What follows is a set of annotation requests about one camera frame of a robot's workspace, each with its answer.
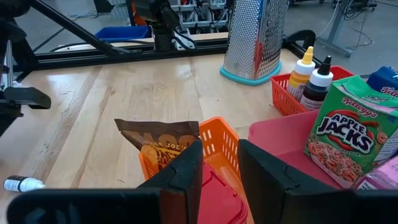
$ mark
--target teal grater base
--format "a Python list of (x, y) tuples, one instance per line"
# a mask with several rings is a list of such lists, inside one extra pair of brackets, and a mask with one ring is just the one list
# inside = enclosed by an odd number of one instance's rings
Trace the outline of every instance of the teal grater base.
[(226, 70), (224, 70), (223, 67), (220, 68), (220, 74), (222, 76), (224, 76), (225, 78), (235, 81), (237, 83), (242, 83), (242, 84), (250, 85), (250, 86), (258, 86), (265, 82), (268, 82), (271, 76), (277, 75), (280, 72), (281, 68), (282, 68), (282, 62), (279, 62), (278, 66), (274, 69), (274, 71), (270, 72), (270, 74), (268, 74), (258, 80), (250, 80), (247, 78), (238, 77), (236, 75), (233, 75), (233, 74), (227, 72)]

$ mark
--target wooden tabletop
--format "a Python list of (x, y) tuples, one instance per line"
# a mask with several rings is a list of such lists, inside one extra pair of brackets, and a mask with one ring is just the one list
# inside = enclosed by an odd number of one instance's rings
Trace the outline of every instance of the wooden tabletop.
[[(194, 36), (194, 39), (226, 34)], [(281, 73), (297, 57), (282, 50)], [(222, 116), (241, 138), (248, 127), (279, 117), (271, 83), (246, 86), (219, 73), (224, 55), (32, 72), (22, 84), (52, 99), (50, 110), (23, 107), (0, 138), (0, 181), (10, 175), (43, 180), (48, 188), (131, 188), (144, 181), (138, 150), (114, 119), (204, 121)], [(0, 190), (0, 223), (18, 193)]]

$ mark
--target box grater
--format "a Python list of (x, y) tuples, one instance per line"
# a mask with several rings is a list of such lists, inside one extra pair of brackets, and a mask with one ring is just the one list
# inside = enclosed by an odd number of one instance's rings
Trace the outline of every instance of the box grater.
[(288, 5), (288, 0), (235, 0), (223, 76), (260, 85), (279, 72)]

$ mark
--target gray floor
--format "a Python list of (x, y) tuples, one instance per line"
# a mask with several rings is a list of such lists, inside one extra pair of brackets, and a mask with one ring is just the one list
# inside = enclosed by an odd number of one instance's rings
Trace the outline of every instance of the gray floor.
[[(398, 6), (398, 0), (380, 1)], [(65, 15), (86, 14), (95, 11), (93, 0), (45, 0), (45, 2)], [(285, 20), (285, 33), (289, 35), (297, 30), (311, 29), (318, 35), (328, 24), (332, 14), (333, 9), (327, 2), (322, 5), (316, 1), (298, 2), (289, 7)], [(361, 29), (365, 15), (366, 22), (363, 26), (363, 33), (373, 41), (371, 45), (359, 47), (350, 58), (345, 58), (342, 54), (315, 44), (315, 56), (323, 59), (327, 55), (331, 55), (333, 64), (341, 65), (356, 74), (371, 73), (383, 65), (390, 65), (398, 69), (398, 7), (379, 4), (374, 12), (367, 10), (356, 19), (345, 22), (339, 38), (340, 45), (347, 47), (357, 44), (359, 33), (354, 30)], [(17, 18), (17, 22), (27, 32), (27, 40), (33, 49), (62, 28), (34, 9)], [(103, 27), (125, 26), (126, 24), (126, 21), (118, 21), (111, 16), (78, 19), (76, 22), (92, 33), (98, 32)], [(327, 37), (330, 28), (331, 25), (322, 34), (322, 37)], [(75, 42), (82, 41), (69, 31), (63, 30), (37, 52), (48, 52), (59, 45)], [(362, 35), (359, 44), (366, 42), (369, 42), (369, 39)]]

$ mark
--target black bottle cap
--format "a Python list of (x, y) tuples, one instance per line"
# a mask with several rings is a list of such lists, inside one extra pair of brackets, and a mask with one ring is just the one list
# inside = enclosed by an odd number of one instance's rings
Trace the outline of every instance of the black bottle cap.
[(329, 75), (330, 73), (330, 62), (331, 56), (328, 55), (325, 60), (322, 62), (321, 66), (318, 69), (318, 74), (320, 75)]

